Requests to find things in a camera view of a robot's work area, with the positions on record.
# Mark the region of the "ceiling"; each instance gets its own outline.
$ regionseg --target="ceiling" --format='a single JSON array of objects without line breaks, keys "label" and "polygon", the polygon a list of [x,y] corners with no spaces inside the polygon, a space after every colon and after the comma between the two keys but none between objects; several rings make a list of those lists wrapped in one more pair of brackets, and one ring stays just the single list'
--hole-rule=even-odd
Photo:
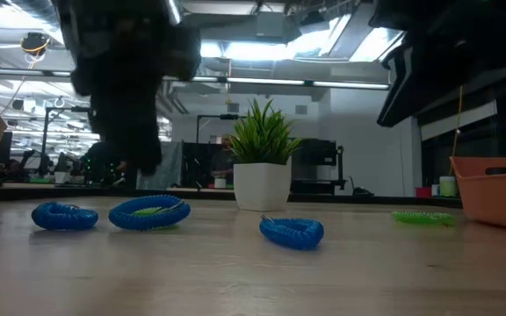
[{"label": "ceiling", "polygon": [[[213,14],[223,21],[224,18],[245,17],[250,20],[251,11],[255,9],[255,3],[249,1],[199,1],[183,0],[178,4],[183,19],[196,18],[200,15]],[[254,57],[262,54],[263,49],[271,51],[282,50],[288,52],[294,48],[295,55],[288,54],[285,58],[271,58],[267,54],[265,60],[256,60],[251,56],[240,58],[234,56],[228,59],[228,54],[239,53],[240,41],[224,40],[232,30],[227,26],[224,30],[216,31],[217,37],[221,39],[204,39],[203,55],[212,56],[205,51],[213,48],[214,55],[219,57],[204,57],[197,75],[232,76],[243,78],[262,79],[299,79],[319,80],[334,82],[359,82],[359,83],[388,83],[388,73],[377,62],[381,55],[399,42],[400,33],[388,30],[372,29],[368,26],[368,19],[373,10],[371,4],[358,1],[272,1],[264,4],[259,13],[253,18],[274,19],[280,17],[297,20],[306,16],[306,12],[312,10],[322,11],[322,15],[329,23],[329,30],[317,33],[311,38],[300,37],[294,40],[293,44],[284,45],[272,43],[269,46],[256,47]],[[208,34],[208,28],[204,26],[201,31]],[[28,32],[42,32],[50,34],[57,39],[56,30],[48,29],[48,24],[42,23],[39,19],[29,16],[26,11],[16,7],[0,6],[0,68],[29,68],[32,57],[25,57],[25,53],[19,46],[19,41]],[[236,24],[235,32],[248,32],[244,24]],[[316,49],[309,45],[317,44]],[[59,40],[52,40],[44,59],[33,65],[34,69],[49,69],[70,71],[75,64],[69,51]],[[301,86],[274,86],[261,84],[222,84],[222,83],[172,83],[169,92],[174,93],[181,101],[188,113],[183,114],[173,111],[166,104],[158,102],[160,115],[168,119],[177,116],[196,116],[211,113],[227,112],[226,101],[242,105],[240,112],[246,108],[247,100],[252,97],[275,97],[279,98],[279,106],[283,109],[287,106],[290,113],[293,113],[295,105],[307,104],[317,106],[327,89],[308,88]],[[24,100],[29,104],[29,111],[12,109],[11,98]],[[44,117],[44,106],[61,105],[64,108],[72,105],[88,107],[88,99],[76,95],[69,83],[48,78],[27,77],[21,84],[20,77],[0,76],[0,112],[4,111],[6,119],[16,119],[11,129],[16,131],[14,141],[17,148],[38,148],[40,147],[41,133],[44,124],[41,121]],[[97,135],[90,133],[84,113],[72,113],[71,111],[52,111],[51,117],[55,117],[50,124],[48,144],[51,146],[51,154],[61,151],[81,153],[86,150],[94,141]],[[161,125],[160,134],[164,139],[170,137],[170,124],[164,118],[158,118]]]}]

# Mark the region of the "green plant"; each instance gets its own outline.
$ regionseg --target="green plant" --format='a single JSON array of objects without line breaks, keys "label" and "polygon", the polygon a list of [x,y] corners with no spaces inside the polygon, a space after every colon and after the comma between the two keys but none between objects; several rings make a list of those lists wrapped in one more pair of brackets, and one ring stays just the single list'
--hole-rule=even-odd
[{"label": "green plant", "polygon": [[291,140],[292,121],[274,111],[269,101],[261,111],[253,100],[247,118],[239,119],[234,126],[236,136],[230,136],[232,150],[240,163],[268,162],[286,165],[288,157],[298,149],[300,139]]}]

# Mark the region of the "orange basket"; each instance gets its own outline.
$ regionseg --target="orange basket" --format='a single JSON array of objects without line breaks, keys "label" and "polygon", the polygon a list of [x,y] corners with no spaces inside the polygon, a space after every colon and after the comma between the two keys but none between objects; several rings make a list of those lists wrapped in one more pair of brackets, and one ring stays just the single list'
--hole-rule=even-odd
[{"label": "orange basket", "polygon": [[451,157],[464,213],[469,219],[506,226],[506,174],[488,175],[506,168],[506,158]]}]

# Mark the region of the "potted plant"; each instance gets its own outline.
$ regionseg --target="potted plant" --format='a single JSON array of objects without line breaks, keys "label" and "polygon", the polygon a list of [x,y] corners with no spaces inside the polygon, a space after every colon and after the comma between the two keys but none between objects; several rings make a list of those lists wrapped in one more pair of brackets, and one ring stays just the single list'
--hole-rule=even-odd
[{"label": "potted plant", "polygon": [[278,211],[286,208],[292,170],[290,155],[300,140],[291,140],[291,121],[271,108],[272,100],[261,110],[253,101],[247,118],[235,123],[232,150],[234,192],[242,210]]}]

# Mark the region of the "table surface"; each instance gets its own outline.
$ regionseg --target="table surface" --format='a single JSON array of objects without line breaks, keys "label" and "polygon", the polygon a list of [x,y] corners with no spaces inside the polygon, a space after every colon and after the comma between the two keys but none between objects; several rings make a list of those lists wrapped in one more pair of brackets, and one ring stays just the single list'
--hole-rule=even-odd
[{"label": "table surface", "polygon": [[315,251],[259,233],[259,213],[233,201],[188,201],[178,229],[123,231],[107,212],[126,198],[62,202],[95,209],[87,232],[48,232],[31,210],[0,203],[2,315],[506,314],[506,230],[459,221],[411,226],[392,211],[428,206],[289,204],[273,217],[318,219]]}]

